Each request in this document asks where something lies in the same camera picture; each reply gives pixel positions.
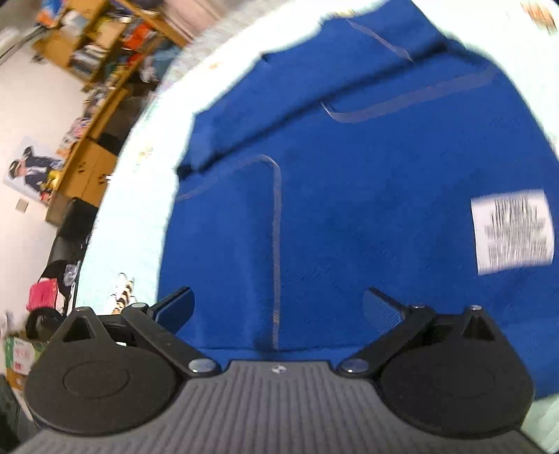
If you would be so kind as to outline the pilot boy poster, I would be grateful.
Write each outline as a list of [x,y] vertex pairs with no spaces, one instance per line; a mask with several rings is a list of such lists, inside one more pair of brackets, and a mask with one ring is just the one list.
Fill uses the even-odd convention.
[[3,183],[37,203],[48,205],[64,164],[60,154],[25,137],[13,152]]

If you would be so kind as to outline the bee pattern quilted bedspread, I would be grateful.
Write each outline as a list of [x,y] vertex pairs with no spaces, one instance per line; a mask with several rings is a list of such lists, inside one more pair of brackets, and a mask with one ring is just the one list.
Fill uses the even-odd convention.
[[[515,84],[551,148],[558,146],[558,34],[551,1],[422,1],[419,10],[449,38],[493,60]],[[125,279],[151,303],[164,235],[196,114],[246,75],[261,54],[310,39],[334,17],[376,1],[248,1],[183,49],[133,126],[94,222],[78,302],[106,314]]]

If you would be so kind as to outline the blue knit sweater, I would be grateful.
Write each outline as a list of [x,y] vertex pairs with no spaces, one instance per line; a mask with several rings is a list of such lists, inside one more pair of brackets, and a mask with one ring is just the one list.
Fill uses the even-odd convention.
[[338,363],[375,287],[480,305],[558,390],[558,160],[501,70],[389,1],[264,55],[196,116],[161,262],[178,336],[234,359]]

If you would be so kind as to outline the wooden bookshelf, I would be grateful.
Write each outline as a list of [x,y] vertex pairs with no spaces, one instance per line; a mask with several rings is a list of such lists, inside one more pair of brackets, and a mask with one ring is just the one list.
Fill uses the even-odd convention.
[[160,45],[182,48],[187,42],[162,5],[146,9],[139,1],[62,1],[32,49],[80,80],[86,93],[104,79],[131,76]]

